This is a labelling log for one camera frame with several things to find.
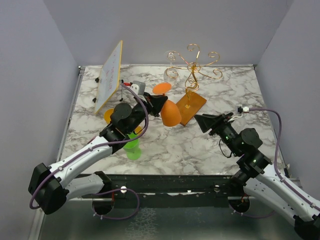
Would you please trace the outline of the clear wine glass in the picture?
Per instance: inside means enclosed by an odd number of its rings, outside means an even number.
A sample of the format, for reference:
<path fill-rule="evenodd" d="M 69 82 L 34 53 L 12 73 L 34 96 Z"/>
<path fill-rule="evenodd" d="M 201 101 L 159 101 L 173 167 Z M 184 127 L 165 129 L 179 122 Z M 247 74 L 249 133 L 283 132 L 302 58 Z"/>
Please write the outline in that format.
<path fill-rule="evenodd" d="M 235 129 L 236 132 L 241 132 L 243 129 L 246 128 L 247 121 L 244 117 L 237 118 L 231 124 L 231 126 Z"/>
<path fill-rule="evenodd" d="M 176 85 L 179 77 L 178 71 L 173 65 L 173 63 L 176 61 L 176 57 L 173 51 L 167 51 L 165 53 L 165 57 L 169 62 L 169 67 L 163 73 L 163 81 L 171 84 L 171 87 L 173 88 Z"/>

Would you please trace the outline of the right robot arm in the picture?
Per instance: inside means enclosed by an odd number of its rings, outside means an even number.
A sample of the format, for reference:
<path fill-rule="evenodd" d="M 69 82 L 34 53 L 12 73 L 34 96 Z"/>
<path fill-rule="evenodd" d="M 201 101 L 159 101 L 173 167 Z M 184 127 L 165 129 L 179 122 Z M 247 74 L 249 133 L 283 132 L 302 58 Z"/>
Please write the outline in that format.
<path fill-rule="evenodd" d="M 232 113 L 221 115 L 196 114 L 200 129 L 209 135 L 218 135 L 231 153 L 239 157 L 239 171 L 229 189 L 240 196 L 246 193 L 283 216 L 303 240 L 320 238 L 320 202 L 307 194 L 279 172 L 277 161 L 271 161 L 259 147 L 262 141 L 254 128 L 236 132 L 232 127 Z"/>

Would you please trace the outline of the orange plastic goblet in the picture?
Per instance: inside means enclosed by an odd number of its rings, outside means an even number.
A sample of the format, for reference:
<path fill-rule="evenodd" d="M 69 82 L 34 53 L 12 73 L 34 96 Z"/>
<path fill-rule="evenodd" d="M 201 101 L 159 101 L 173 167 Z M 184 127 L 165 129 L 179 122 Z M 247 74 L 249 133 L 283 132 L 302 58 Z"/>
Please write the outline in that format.
<path fill-rule="evenodd" d="M 170 83 L 162 82 L 157 84 L 153 88 L 152 92 L 156 95 L 162 95 L 165 97 L 166 93 L 171 88 L 172 88 L 172 85 Z M 178 125 L 182 120 L 182 116 L 177 105 L 169 99 L 166 100 L 166 102 L 164 103 L 161 109 L 160 115 L 161 115 L 162 123 L 166 127 L 174 127 Z"/>

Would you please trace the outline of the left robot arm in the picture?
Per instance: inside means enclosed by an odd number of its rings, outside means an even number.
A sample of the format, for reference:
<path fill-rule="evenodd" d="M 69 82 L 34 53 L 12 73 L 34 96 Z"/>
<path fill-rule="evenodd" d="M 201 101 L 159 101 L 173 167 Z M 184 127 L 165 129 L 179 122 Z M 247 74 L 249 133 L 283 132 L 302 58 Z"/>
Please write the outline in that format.
<path fill-rule="evenodd" d="M 85 195 L 103 198 L 110 193 L 112 181 L 102 171 L 86 177 L 79 177 L 79 174 L 131 142 L 129 135 L 142 122 L 147 126 L 149 116 L 158 117 L 168 100 L 167 96 L 147 92 L 142 97 L 135 95 L 134 98 L 137 101 L 134 107 L 119 103 L 114 109 L 111 122 L 79 151 L 50 166 L 40 163 L 34 168 L 28 187 L 31 209 L 40 208 L 49 215 L 70 199 Z"/>

